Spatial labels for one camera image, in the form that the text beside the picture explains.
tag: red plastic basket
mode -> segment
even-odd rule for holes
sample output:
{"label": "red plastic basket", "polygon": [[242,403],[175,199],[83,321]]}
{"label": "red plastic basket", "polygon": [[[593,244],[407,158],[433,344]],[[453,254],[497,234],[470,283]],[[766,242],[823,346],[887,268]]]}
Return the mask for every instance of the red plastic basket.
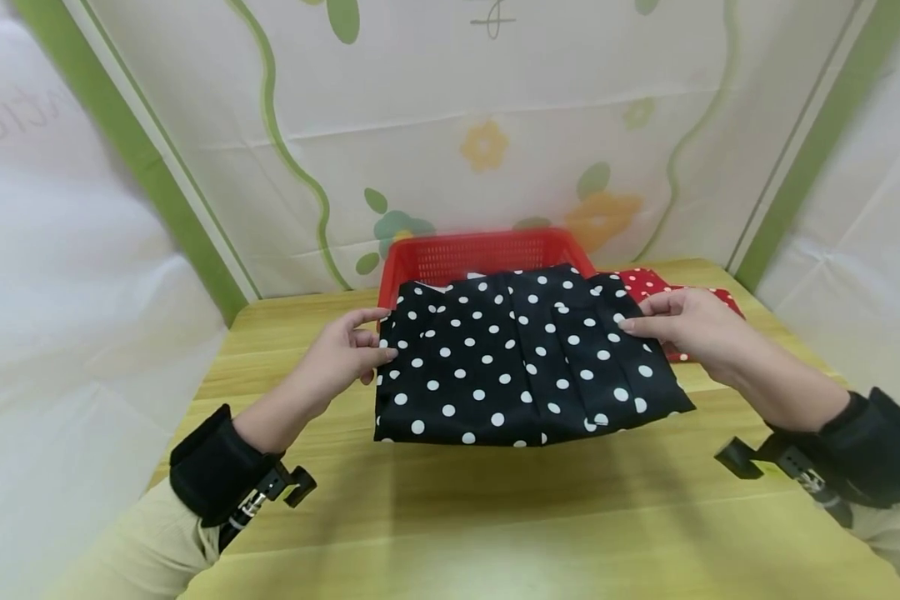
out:
{"label": "red plastic basket", "polygon": [[543,269],[565,262],[585,278],[596,274],[587,253],[563,229],[409,238],[389,248],[377,303],[395,308],[400,285],[406,282],[443,287],[467,273]]}

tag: table surface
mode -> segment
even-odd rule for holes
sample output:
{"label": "table surface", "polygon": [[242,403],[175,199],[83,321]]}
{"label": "table surface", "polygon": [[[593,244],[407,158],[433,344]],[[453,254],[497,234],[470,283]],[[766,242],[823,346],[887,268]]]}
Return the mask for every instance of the table surface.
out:
{"label": "table surface", "polygon": [[[836,377],[720,267],[646,266],[729,289],[755,328]],[[367,290],[244,309],[170,448],[278,383],[325,322],[375,302]],[[317,491],[296,510],[265,506],[185,598],[900,598],[893,570],[796,484],[740,481],[713,460],[767,430],[700,366],[673,371],[697,411],[543,448],[376,443],[374,387],[350,387],[284,460]]]}

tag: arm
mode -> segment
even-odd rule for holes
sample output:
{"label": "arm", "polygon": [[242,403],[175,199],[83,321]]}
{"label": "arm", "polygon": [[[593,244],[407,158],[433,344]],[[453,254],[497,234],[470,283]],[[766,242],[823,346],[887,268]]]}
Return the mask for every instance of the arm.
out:
{"label": "arm", "polygon": [[[848,409],[850,394],[799,361],[703,290],[665,292],[641,302],[646,317],[620,327],[638,337],[673,342],[691,353],[714,380],[733,387],[768,424],[818,433]],[[900,504],[890,509],[852,505],[853,534],[900,576]]]}
{"label": "arm", "polygon": [[[293,372],[233,419],[237,434],[260,453],[290,448],[306,424],[355,379],[368,385],[374,368],[395,358],[395,349],[379,347],[375,332],[357,329],[388,314],[363,309],[330,322]],[[164,479],[97,539],[47,597],[177,598],[220,558],[218,536],[220,527],[200,525]]]}

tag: black wrist brace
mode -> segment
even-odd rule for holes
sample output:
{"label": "black wrist brace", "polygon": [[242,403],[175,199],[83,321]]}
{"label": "black wrist brace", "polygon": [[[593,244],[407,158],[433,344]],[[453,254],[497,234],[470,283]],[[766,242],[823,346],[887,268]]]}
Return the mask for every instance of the black wrist brace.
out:
{"label": "black wrist brace", "polygon": [[170,485],[204,527],[226,523],[283,454],[262,454],[233,428],[222,405],[170,453]]}
{"label": "black wrist brace", "polygon": [[879,387],[850,403],[818,433],[772,429],[802,451],[843,499],[886,509],[900,503],[900,407]]}

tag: white backdrop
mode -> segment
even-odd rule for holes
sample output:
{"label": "white backdrop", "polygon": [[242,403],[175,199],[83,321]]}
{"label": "white backdrop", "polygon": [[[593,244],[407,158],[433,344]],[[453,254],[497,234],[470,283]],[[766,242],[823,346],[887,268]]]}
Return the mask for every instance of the white backdrop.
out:
{"label": "white backdrop", "polygon": [[223,339],[148,202],[0,0],[0,598],[144,490]]}
{"label": "white backdrop", "polygon": [[900,402],[900,43],[757,295],[855,387]]}

